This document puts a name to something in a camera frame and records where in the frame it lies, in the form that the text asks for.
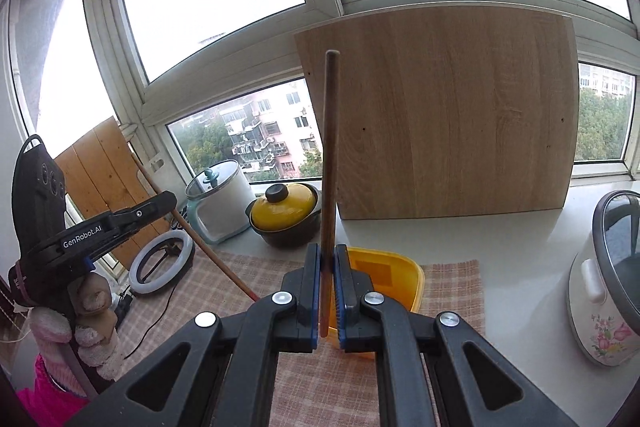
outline white countertop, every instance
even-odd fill
[[[619,367],[591,362],[569,325],[566,286],[571,263],[607,192],[640,190],[640,182],[569,189],[562,210],[446,217],[345,221],[336,242],[395,251],[419,264],[478,259],[484,284],[486,338],[581,427],[603,427],[640,377],[640,356]],[[269,247],[253,230],[220,250],[303,260],[305,248]]]

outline rice cooker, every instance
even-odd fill
[[[615,190],[593,213],[593,228],[569,275],[568,309],[583,352],[619,365],[640,349],[640,194]]]
[[[249,228],[244,213],[255,200],[240,165],[226,160],[204,169],[185,190],[187,220],[209,245],[217,245]]]

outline wooden slat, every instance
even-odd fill
[[[66,191],[84,219],[97,216],[109,210],[94,182],[87,175],[73,147],[69,147],[56,158],[58,167],[65,175]],[[113,249],[114,257],[129,267],[140,247],[132,239]]]
[[[578,78],[571,19],[516,7],[402,7],[295,35],[322,129],[324,52],[341,53],[342,219],[559,208]]]
[[[108,156],[111,166],[117,172],[124,187],[136,203],[148,200],[149,194],[138,179],[138,167],[133,162],[131,151],[118,124],[113,117],[98,124],[94,128],[95,135]],[[158,233],[169,230],[169,223],[165,219],[158,219],[152,226]]]
[[[135,206],[136,202],[111,165],[94,131],[89,131],[76,141],[74,150],[84,170],[112,212]],[[151,225],[147,225],[133,236],[133,240],[142,248],[156,237],[158,232]]]

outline yellow lid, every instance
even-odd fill
[[[298,224],[315,206],[316,198],[305,185],[276,183],[255,201],[251,219],[257,229],[275,232]]]

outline checkered cloth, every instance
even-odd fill
[[[258,295],[280,289],[282,276],[302,263],[220,253],[220,258]],[[458,312],[484,333],[484,294],[478,261],[431,264],[424,270],[420,313],[435,316]],[[130,352],[146,328],[162,313],[169,291],[133,300],[120,331],[124,352]],[[188,320],[202,311],[224,317],[251,304],[199,249],[193,268],[178,283],[164,317],[148,332],[143,344],[124,362],[124,372],[156,349]],[[273,427],[377,426],[378,388],[373,360],[347,355],[321,342],[312,354],[281,353],[271,406]]]

